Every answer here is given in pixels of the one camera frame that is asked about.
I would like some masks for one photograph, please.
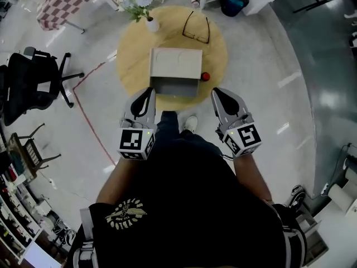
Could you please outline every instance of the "cable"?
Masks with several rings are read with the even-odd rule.
[[[347,147],[346,153],[348,153],[348,150],[349,150],[349,148],[350,148],[351,146],[352,146],[352,147],[355,147],[355,148],[357,149],[357,147],[354,146],[352,143],[348,143],[347,145],[342,146],[342,148],[340,149],[339,155],[338,155],[337,160],[336,160],[334,172],[333,172],[333,174],[332,174],[332,176],[331,176],[329,182],[327,183],[328,186],[332,183],[332,180],[334,179],[334,176],[335,176],[335,174],[336,174],[337,165],[339,164],[339,160],[340,160],[340,158],[341,158],[341,154],[342,154],[343,149],[344,149],[345,147]],[[315,196],[314,198],[310,198],[310,197],[309,197],[309,198],[310,198],[311,200],[315,200],[315,199],[317,199],[317,198],[319,198],[319,197],[328,197],[329,190],[330,190],[329,188],[326,188],[325,194],[319,194],[319,195]]]
[[[42,197],[42,198],[45,199],[45,200],[50,200],[50,198],[46,197],[44,194],[41,194],[40,197]]]
[[[48,177],[46,177],[40,170],[38,170],[38,171],[50,184],[52,184],[52,182],[50,181],[50,179]]]
[[[334,178],[334,176],[335,176],[336,169],[337,169],[337,165],[338,165],[338,163],[339,163],[339,160],[340,160],[340,157],[341,157],[341,153],[342,153],[344,147],[347,147],[347,150],[346,150],[346,153],[347,153],[347,152],[348,152],[348,149],[350,148],[351,145],[352,145],[352,143],[348,143],[347,145],[342,146],[342,148],[341,148],[341,150],[340,150],[340,152],[339,152],[339,156],[337,157],[337,160],[336,160],[336,165],[335,165],[335,168],[334,168],[334,173],[332,174],[332,176],[331,176],[331,178],[330,178],[328,184],[331,184],[331,183],[332,183],[332,180],[333,180],[333,178]]]
[[[52,231],[54,232],[54,234],[59,235],[59,233],[60,233],[62,230],[64,230],[64,229],[67,230],[66,225],[63,223],[63,221],[62,221],[60,218],[57,219],[56,224],[55,224],[55,226],[54,226],[53,229],[52,229]]]
[[[76,238],[76,232],[72,229],[67,230],[64,239],[64,242],[69,245],[72,246],[73,244],[73,240]]]

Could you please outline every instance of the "human arm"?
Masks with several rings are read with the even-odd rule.
[[[120,158],[112,174],[99,192],[97,203],[115,204],[130,186],[140,161]]]
[[[234,170],[238,181],[259,199],[272,201],[272,196],[266,182],[259,172],[251,154],[234,159]]]

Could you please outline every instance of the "trash bin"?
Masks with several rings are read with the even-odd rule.
[[[222,13],[229,16],[236,16],[245,6],[249,0],[221,0]]]

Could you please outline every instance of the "concrete floor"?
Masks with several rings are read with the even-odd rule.
[[[310,11],[292,12],[315,0],[276,0],[272,7],[286,29],[305,78],[316,132],[316,169],[312,211],[329,198],[319,197],[330,181],[343,145],[357,143],[357,70],[348,40],[356,27],[344,14],[352,0],[334,0]],[[335,176],[342,174],[342,153]]]
[[[77,229],[79,209],[95,201],[119,159],[117,131],[128,94],[112,57],[130,23],[129,14],[113,12],[102,0],[93,0],[70,20],[88,28],[85,34],[69,27],[43,32],[36,15],[21,5],[13,6],[0,24],[2,50],[22,52],[31,45],[59,61],[65,52],[71,52],[67,73],[90,73],[80,85],[79,79],[66,85],[74,108],[68,108],[59,96],[47,110],[28,111],[4,128],[7,137],[12,132],[26,135],[46,123],[35,135],[37,147],[43,157],[58,153],[62,157],[41,170],[30,188],[36,196],[49,198],[53,210]],[[165,0],[165,5],[191,7],[189,0]],[[245,100],[260,131],[264,143],[254,158],[274,201],[283,203],[296,184],[312,191],[315,137],[310,102],[297,58],[278,18],[269,7],[249,17],[240,13],[229,18],[218,8],[208,8],[204,14],[217,23],[228,49],[228,66],[220,86]],[[6,58],[0,54],[0,61]],[[218,120],[211,100],[180,112],[180,124],[192,113],[199,118],[197,133],[229,154],[214,132]]]

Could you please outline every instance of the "black shirt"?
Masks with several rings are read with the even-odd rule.
[[[185,141],[153,150],[117,205],[90,210],[99,267],[285,264],[275,212],[238,183],[225,160]]]

